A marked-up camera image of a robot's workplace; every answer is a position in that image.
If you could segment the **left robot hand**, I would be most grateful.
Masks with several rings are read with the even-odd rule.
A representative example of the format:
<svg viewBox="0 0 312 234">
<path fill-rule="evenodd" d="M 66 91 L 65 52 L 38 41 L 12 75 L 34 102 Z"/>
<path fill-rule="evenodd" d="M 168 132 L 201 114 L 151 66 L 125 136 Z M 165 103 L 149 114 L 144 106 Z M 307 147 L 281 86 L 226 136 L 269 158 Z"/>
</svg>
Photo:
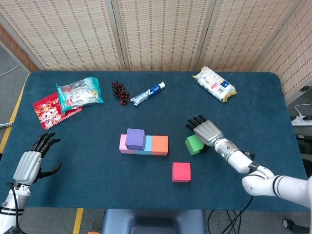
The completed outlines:
<svg viewBox="0 0 312 234">
<path fill-rule="evenodd" d="M 13 179 L 17 184 L 31 186 L 38 179 L 52 176 L 59 171 L 62 166 L 61 162 L 49 171 L 43 171 L 41 168 L 43 159 L 50 147 L 60 141 L 59 138 L 52 139 L 55 134 L 45 133 L 41 135 L 29 151 L 23 153 L 13 175 Z"/>
</svg>

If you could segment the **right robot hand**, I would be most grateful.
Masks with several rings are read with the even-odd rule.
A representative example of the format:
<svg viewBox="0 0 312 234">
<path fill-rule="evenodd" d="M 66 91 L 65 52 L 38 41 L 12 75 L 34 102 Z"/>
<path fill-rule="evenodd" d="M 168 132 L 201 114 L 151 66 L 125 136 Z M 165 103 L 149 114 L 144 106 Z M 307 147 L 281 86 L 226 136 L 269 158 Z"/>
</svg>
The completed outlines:
<svg viewBox="0 0 312 234">
<path fill-rule="evenodd" d="M 188 119 L 186 127 L 193 131 L 207 147 L 215 151 L 217 151 L 215 144 L 224 137 L 222 131 L 203 115 Z"/>
</svg>

